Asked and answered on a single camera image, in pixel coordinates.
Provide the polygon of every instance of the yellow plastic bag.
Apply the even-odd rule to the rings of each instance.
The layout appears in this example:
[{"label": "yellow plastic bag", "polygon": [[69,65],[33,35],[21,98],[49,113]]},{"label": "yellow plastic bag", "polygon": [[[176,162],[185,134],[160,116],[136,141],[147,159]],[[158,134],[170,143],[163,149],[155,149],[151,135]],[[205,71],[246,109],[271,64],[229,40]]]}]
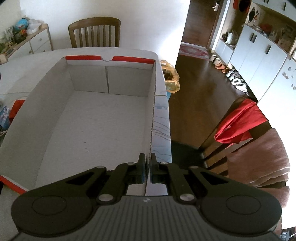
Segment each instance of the yellow plastic bag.
[{"label": "yellow plastic bag", "polygon": [[170,93],[176,93],[180,90],[179,75],[176,69],[166,60],[160,61],[161,67],[163,69],[163,75],[165,77],[165,87]]}]

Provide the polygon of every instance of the red stripe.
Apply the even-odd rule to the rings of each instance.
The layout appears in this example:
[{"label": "red stripe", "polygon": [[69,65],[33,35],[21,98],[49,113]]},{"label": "red stripe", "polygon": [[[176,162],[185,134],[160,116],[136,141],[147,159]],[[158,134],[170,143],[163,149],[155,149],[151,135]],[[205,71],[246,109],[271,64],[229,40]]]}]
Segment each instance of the red stripe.
[{"label": "red stripe", "polygon": [[102,60],[100,55],[67,55],[66,60]]},{"label": "red stripe", "polygon": [[3,182],[4,185],[8,186],[11,190],[13,190],[19,194],[23,194],[23,193],[27,192],[26,190],[20,188],[19,186],[15,185],[14,183],[7,180],[5,177],[3,177],[1,175],[0,175],[0,181]]},{"label": "red stripe", "polygon": [[154,64],[154,59],[149,58],[136,58],[136,57],[126,57],[126,56],[114,56],[114,61],[125,61],[125,62],[135,62],[135,63],[143,63],[143,64]]}]

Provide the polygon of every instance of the patterned rug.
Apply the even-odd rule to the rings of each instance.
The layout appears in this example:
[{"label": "patterned rug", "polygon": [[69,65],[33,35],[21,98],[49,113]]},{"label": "patterned rug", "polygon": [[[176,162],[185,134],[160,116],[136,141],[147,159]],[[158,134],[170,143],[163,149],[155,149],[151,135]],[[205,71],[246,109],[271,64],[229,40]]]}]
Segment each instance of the patterned rug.
[{"label": "patterned rug", "polygon": [[179,54],[210,60],[207,49],[205,47],[197,45],[188,45],[185,43],[181,43]]}]

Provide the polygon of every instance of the row of shoes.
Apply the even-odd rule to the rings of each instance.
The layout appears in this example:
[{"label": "row of shoes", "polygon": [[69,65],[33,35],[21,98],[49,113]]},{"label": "row of shoes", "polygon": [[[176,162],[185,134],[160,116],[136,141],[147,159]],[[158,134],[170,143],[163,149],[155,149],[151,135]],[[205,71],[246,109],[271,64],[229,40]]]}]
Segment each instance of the row of shoes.
[{"label": "row of shoes", "polygon": [[233,86],[244,93],[247,92],[246,82],[234,68],[229,69],[221,62],[221,59],[216,55],[212,55],[210,61],[213,62],[216,69],[222,70],[222,73],[225,74],[225,76],[231,81],[231,84]]}]

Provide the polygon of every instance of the chair backrest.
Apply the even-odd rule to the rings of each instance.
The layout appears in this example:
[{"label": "chair backrest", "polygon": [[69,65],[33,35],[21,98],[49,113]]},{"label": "chair backrest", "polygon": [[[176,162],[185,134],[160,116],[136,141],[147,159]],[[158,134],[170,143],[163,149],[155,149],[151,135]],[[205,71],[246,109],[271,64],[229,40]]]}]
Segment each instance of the chair backrest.
[{"label": "chair backrest", "polygon": [[[107,47],[119,47],[120,20],[111,17],[96,17],[82,19],[69,25],[68,29],[72,48],[77,48],[74,31],[78,32],[80,47],[83,47],[84,43],[86,47],[106,47],[106,28],[108,28],[107,31],[109,33]],[[114,46],[112,46],[113,32],[115,39]]]},{"label": "chair backrest", "polygon": [[[229,110],[227,111],[227,113],[224,115],[220,123],[232,111],[234,111],[244,100],[245,98],[243,97],[239,97],[238,99],[236,99],[231,105],[231,107],[229,108]],[[205,162],[208,170],[224,176],[228,175],[226,155],[231,152],[234,152],[235,150],[241,148],[244,145],[247,145],[251,141],[256,140],[257,138],[259,138],[260,136],[265,134],[269,129],[272,128],[268,121],[264,122],[249,130],[252,136],[251,139],[242,141],[239,144],[230,145],[230,144],[222,144],[214,140],[214,135],[217,131],[217,127],[219,126],[219,124],[216,126],[213,132],[208,136],[208,138],[203,142],[203,144],[199,149],[200,151],[203,152],[203,156],[205,158]]]}]

